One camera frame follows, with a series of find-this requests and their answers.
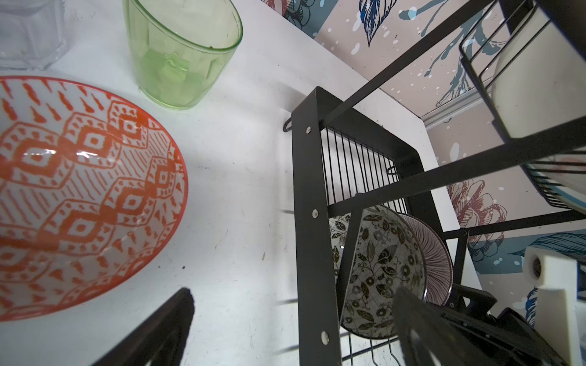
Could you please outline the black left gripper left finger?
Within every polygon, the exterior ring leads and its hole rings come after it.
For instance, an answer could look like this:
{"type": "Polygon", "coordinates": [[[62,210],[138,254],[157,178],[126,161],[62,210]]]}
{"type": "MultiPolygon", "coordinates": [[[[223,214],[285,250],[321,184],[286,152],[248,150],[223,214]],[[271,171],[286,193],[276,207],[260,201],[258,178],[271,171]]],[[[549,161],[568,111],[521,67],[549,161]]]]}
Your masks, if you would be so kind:
{"type": "Polygon", "coordinates": [[[188,288],[181,288],[96,365],[180,365],[195,314],[188,288]]]}

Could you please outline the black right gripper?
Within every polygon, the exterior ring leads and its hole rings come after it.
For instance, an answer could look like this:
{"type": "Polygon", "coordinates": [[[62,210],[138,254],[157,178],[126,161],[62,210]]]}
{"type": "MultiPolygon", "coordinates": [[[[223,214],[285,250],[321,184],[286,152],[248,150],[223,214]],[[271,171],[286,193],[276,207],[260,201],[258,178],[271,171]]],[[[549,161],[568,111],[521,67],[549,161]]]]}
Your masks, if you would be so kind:
{"type": "Polygon", "coordinates": [[[517,312],[489,313],[497,300],[487,291],[453,285],[446,320],[489,360],[499,365],[567,365],[568,363],[517,312]]]}

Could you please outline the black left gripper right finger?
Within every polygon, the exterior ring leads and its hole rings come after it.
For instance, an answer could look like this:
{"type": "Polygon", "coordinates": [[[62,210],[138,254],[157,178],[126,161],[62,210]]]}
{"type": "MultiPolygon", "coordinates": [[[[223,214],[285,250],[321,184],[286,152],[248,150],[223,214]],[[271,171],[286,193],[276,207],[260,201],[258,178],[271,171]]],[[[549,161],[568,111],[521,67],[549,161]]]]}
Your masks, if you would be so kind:
{"type": "Polygon", "coordinates": [[[395,291],[395,330],[406,365],[496,365],[407,288],[395,291]]]}

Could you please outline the pink floral bowl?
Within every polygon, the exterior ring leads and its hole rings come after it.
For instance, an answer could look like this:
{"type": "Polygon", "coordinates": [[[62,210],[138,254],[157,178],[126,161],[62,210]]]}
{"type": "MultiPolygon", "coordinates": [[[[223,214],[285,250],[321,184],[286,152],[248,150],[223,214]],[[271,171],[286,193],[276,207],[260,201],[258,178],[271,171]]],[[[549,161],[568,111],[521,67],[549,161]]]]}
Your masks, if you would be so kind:
{"type": "Polygon", "coordinates": [[[386,206],[363,211],[341,326],[356,336],[387,339],[395,332],[392,305],[398,288],[427,294],[424,253],[407,222],[386,206]]]}

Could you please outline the orange and blue patterned bowl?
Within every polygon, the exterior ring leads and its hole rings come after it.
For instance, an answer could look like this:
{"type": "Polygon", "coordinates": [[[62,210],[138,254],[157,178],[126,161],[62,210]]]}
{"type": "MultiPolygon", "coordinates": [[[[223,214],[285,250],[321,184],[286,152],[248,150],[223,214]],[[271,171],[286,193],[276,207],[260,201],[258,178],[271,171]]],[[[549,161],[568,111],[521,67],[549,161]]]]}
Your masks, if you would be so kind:
{"type": "Polygon", "coordinates": [[[110,291],[171,240],[186,163],[143,108],[91,85],[1,78],[1,319],[110,291]]]}

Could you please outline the green glass tumbler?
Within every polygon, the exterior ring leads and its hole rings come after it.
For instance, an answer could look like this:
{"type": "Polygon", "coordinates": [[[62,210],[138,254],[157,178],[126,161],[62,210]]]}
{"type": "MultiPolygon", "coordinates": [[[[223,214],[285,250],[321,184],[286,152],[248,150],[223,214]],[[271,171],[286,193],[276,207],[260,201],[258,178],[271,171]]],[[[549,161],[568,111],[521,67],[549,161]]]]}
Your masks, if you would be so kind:
{"type": "Polygon", "coordinates": [[[243,39],[241,17],[230,0],[122,5],[137,85],[167,108],[197,105],[243,39]]]}

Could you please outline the clear plastic cup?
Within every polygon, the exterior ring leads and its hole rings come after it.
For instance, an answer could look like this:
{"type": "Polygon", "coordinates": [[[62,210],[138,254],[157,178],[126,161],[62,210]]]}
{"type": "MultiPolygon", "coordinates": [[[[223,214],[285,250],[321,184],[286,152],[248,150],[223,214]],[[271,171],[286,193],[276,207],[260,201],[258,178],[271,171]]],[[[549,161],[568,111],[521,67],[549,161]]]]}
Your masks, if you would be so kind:
{"type": "Polygon", "coordinates": [[[67,50],[63,1],[1,2],[3,70],[45,70],[67,50]]]}

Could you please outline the white patterned plate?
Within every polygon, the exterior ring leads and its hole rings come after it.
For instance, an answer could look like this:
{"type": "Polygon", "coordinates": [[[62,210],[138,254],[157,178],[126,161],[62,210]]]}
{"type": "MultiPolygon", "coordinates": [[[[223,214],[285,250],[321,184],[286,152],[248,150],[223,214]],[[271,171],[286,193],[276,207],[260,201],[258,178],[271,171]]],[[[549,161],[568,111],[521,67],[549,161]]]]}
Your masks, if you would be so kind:
{"type": "Polygon", "coordinates": [[[585,155],[557,155],[528,165],[562,185],[585,194],[585,155]]]}

